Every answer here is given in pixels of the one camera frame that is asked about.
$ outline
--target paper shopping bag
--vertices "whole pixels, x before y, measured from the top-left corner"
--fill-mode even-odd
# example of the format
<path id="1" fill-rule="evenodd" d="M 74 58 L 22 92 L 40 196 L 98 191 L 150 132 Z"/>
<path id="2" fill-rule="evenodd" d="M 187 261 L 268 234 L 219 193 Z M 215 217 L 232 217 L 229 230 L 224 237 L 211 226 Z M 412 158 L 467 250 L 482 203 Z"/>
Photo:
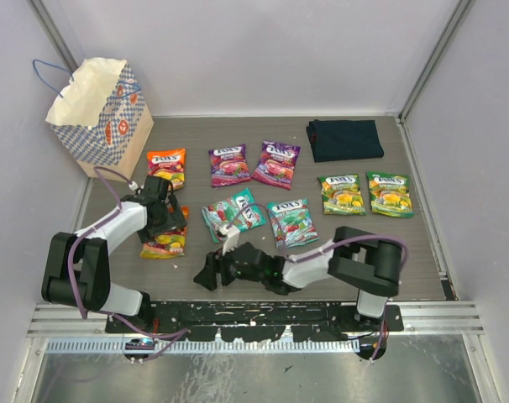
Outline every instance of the paper shopping bag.
<path id="1" fill-rule="evenodd" d="M 83 61 L 45 120 L 91 177 L 97 165 L 131 177 L 154 124 L 128 62 L 103 58 Z"/>

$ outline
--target candy packet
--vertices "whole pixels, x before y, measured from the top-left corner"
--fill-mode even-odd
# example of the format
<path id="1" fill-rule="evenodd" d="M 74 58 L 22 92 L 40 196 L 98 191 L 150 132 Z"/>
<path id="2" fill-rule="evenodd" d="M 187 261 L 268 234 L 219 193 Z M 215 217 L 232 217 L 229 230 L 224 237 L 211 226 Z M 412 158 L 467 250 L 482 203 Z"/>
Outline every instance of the candy packet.
<path id="1" fill-rule="evenodd" d="M 409 176 L 367 172 L 372 212 L 391 217 L 412 217 Z"/>
<path id="2" fill-rule="evenodd" d="M 181 212 L 187 220 L 189 218 L 189 207 L 182 207 Z M 153 241 L 143 243 L 140 257 L 145 259 L 170 259 L 184 256 L 186 233 L 187 227 L 184 227 L 182 230 L 169 231 L 158 235 Z"/>
<path id="3" fill-rule="evenodd" d="M 283 242 L 283 234 L 277 221 L 281 223 L 282 231 L 285 233 L 284 242 L 287 248 L 306 245 L 318 239 L 311 214 L 308 212 L 307 199 L 270 203 L 268 208 L 272 212 L 270 220 L 277 248 L 280 248 Z"/>
<path id="4" fill-rule="evenodd" d="M 212 187 L 249 182 L 251 176 L 245 161 L 245 144 L 225 149 L 210 149 Z"/>
<path id="5" fill-rule="evenodd" d="M 301 147 L 298 145 L 264 140 L 260 161 L 252 178 L 258 182 L 290 190 L 300 150 Z"/>
<path id="6" fill-rule="evenodd" d="M 213 242 L 221 242 L 217 236 L 217 230 L 221 225 L 232 222 L 242 208 L 254 202 L 253 195 L 251 195 L 249 189 L 245 188 L 228 199 L 211 204 L 208 207 L 203 207 L 202 217 L 208 228 L 210 228 Z M 262 217 L 262 212 L 257 206 L 247 207 L 234 220 L 234 225 L 241 232 L 263 224 L 265 224 L 265 219 Z"/>
<path id="7" fill-rule="evenodd" d="M 365 215 L 359 175 L 320 176 L 324 214 Z"/>
<path id="8" fill-rule="evenodd" d="M 159 176 L 171 181 L 175 190 L 184 187 L 186 149 L 150 151 L 146 158 L 148 159 L 148 175 Z"/>

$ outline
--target dark blue towel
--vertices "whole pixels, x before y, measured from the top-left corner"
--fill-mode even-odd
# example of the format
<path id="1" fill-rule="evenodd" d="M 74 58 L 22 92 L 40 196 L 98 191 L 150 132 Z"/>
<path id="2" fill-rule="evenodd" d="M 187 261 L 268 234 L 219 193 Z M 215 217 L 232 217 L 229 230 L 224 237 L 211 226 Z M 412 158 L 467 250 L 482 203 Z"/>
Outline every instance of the dark blue towel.
<path id="1" fill-rule="evenodd" d="M 312 120 L 307 126 L 314 162 L 383 157 L 373 120 Z"/>

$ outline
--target bag handle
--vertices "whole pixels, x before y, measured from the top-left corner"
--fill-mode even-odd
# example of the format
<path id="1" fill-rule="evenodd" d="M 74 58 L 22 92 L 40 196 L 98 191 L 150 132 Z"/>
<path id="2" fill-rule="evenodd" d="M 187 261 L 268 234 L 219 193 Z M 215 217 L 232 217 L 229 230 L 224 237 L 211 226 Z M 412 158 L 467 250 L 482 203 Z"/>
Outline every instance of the bag handle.
<path id="1" fill-rule="evenodd" d="M 131 91 L 131 92 L 128 92 L 127 94 L 123 94 L 121 97 L 112 96 L 111 97 L 112 99 L 122 99 L 125 97 L 129 97 L 130 95 L 135 94 L 136 92 L 140 91 L 140 86 L 138 86 L 137 84 L 134 84 L 133 82 L 118 81 L 118 83 L 124 84 L 125 86 L 132 86 L 133 88 L 135 88 L 135 91 Z"/>
<path id="2" fill-rule="evenodd" d="M 36 73 L 36 75 L 38 76 L 38 78 L 46 85 L 48 86 L 49 88 L 51 88 L 54 92 L 56 92 L 57 94 L 60 95 L 61 98 L 64 98 L 62 96 L 62 94 L 60 93 L 59 90 L 57 90 L 56 88 L 54 88 L 53 86 L 51 86 L 46 80 L 44 80 L 42 78 L 42 76 L 39 74 L 38 72 L 38 67 L 36 67 L 36 63 L 41 63 L 43 65 L 48 65 L 49 67 L 54 67 L 56 69 L 59 69 L 59 70 L 63 70 L 65 71 L 66 73 L 68 73 L 71 77 L 71 80 L 73 81 L 73 75 L 71 74 L 71 71 L 65 69 L 64 67 L 60 67 L 59 65 L 52 65 L 51 63 L 48 63 L 47 61 L 43 61 L 43 60 L 40 60 L 40 59 L 34 59 L 33 60 L 33 68 L 34 68 L 34 72 Z"/>

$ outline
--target wooden table surface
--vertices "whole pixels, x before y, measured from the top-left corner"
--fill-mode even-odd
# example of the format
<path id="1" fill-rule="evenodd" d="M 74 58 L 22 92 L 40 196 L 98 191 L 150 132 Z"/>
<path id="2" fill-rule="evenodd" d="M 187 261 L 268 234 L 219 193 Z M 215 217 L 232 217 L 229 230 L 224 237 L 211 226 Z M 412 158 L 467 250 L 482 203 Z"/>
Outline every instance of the wooden table surface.
<path id="1" fill-rule="evenodd" d="M 146 151 L 186 149 L 186 185 L 177 192 L 181 205 L 189 206 L 191 216 L 187 226 L 186 256 L 175 259 L 141 259 L 141 244 L 136 234 L 129 237 L 111 255 L 112 281 L 135 290 L 150 293 L 153 300 L 354 300 L 357 289 L 329 279 L 309 285 L 289 296 L 277 296 L 260 284 L 236 280 L 228 287 L 219 286 L 208 291 L 193 283 L 204 265 L 207 252 L 218 248 L 213 243 L 204 221 L 201 207 L 232 196 L 248 187 L 256 202 L 288 202 L 307 198 L 312 220 L 320 239 L 308 246 L 291 249 L 300 253 L 318 246 L 334 235 L 339 226 L 350 226 L 372 233 L 390 234 L 404 239 L 410 249 L 410 259 L 401 274 L 401 292 L 398 300 L 444 300 L 438 268 L 433 258 L 427 229 L 422 217 L 417 194 L 411 183 L 413 218 L 393 218 L 372 214 L 368 206 L 367 170 L 409 174 L 409 164 L 401 135 L 394 118 L 376 118 L 376 127 L 385 150 L 385 157 L 372 160 L 351 160 L 314 163 L 307 141 L 305 127 L 310 118 L 157 118 L 144 153 L 134 172 L 139 184 L 146 175 Z M 255 169 L 263 139 L 296 144 L 302 147 L 296 165 L 291 191 L 251 181 L 246 184 L 213 189 L 210 181 L 209 149 L 247 144 L 247 162 Z M 322 214 L 321 175 L 357 173 L 367 207 L 361 217 L 324 216 Z M 114 182 L 114 188 L 123 196 L 128 187 Z M 83 219 L 83 226 L 95 222 L 114 208 L 114 199 L 98 180 L 92 184 L 91 195 Z M 250 241 L 268 254 L 278 254 L 270 224 L 242 233 L 240 242 Z"/>

